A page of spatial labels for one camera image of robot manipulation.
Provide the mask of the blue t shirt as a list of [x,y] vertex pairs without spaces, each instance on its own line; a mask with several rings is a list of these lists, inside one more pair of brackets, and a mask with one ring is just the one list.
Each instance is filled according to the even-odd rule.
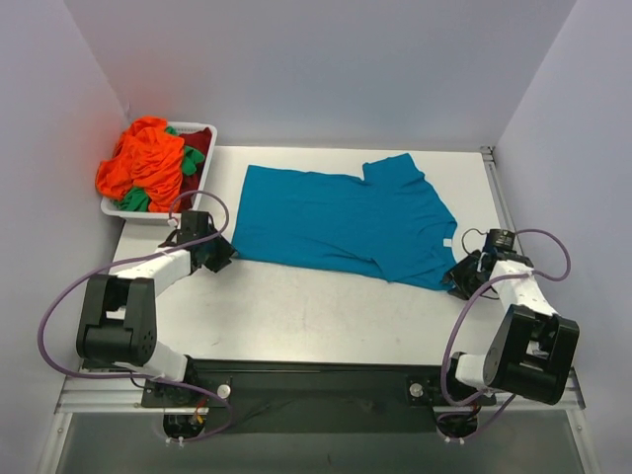
[[457,221],[410,154],[355,177],[248,168],[233,244],[245,260],[448,291]]

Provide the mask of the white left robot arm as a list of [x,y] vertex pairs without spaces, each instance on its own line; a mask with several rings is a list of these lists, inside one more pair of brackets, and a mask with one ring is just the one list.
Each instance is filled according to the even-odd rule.
[[180,407],[191,405],[200,384],[187,374],[188,358],[159,341],[156,299],[201,268],[221,271],[235,253],[208,212],[183,212],[151,260],[88,279],[76,337],[78,355],[165,379],[167,398]]

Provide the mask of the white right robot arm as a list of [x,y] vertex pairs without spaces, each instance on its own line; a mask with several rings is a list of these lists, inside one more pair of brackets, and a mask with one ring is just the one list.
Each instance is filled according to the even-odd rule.
[[[580,327],[548,302],[538,281],[566,279],[571,256],[564,250],[563,273],[549,275],[516,250],[517,235],[507,229],[489,230],[481,249],[444,274],[451,294],[465,302],[448,337],[437,379],[438,394],[451,406],[469,405],[497,392],[555,405],[565,391]],[[465,317],[487,291],[497,294],[505,311],[490,347],[481,355],[455,352]]]

